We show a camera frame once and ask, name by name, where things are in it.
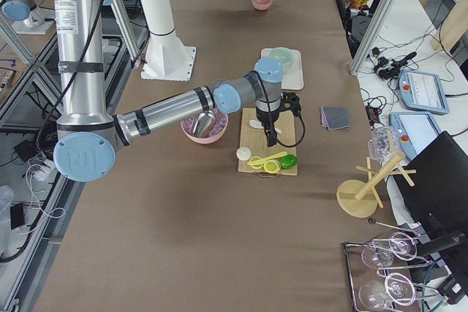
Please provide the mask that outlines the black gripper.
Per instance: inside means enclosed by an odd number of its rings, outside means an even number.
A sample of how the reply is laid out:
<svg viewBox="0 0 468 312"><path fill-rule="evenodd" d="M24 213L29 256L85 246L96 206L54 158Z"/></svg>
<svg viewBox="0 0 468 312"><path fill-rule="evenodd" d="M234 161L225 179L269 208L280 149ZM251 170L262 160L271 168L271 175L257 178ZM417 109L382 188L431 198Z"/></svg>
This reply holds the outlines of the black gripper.
<svg viewBox="0 0 468 312"><path fill-rule="evenodd" d="M274 123L278 120L279 114L290 111L295 117L301 116L300 98L293 92L281 92L279 98L273 101L256 101L256 116L262 124L267 146L273 147L277 143L277 133Z"/></svg>

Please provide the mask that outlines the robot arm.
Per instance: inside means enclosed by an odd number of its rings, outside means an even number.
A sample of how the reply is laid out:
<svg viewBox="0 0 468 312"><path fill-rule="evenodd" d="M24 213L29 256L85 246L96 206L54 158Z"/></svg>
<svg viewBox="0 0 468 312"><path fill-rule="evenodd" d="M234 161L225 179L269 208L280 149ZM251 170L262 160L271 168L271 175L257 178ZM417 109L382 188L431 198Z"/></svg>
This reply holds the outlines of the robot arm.
<svg viewBox="0 0 468 312"><path fill-rule="evenodd" d="M97 180L112 169L119 148L211 110L230 114L254 105L270 146L278 143L274 124L280 113L301 114L298 97L282 90L282 67L272 58L260 59L237 80L217 80L124 115L109 114L102 54L103 3L54 0L63 113L56 124L53 160L70 180Z"/></svg>

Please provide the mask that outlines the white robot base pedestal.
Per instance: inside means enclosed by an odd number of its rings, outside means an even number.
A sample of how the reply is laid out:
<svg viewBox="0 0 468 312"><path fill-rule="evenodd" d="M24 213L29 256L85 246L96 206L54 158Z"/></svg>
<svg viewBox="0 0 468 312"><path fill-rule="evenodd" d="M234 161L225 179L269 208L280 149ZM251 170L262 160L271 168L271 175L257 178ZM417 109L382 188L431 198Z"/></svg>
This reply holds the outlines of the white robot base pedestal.
<svg viewBox="0 0 468 312"><path fill-rule="evenodd" d="M146 80L187 82L191 79L196 48L179 39L170 0L140 0L150 38L141 77Z"/></svg>

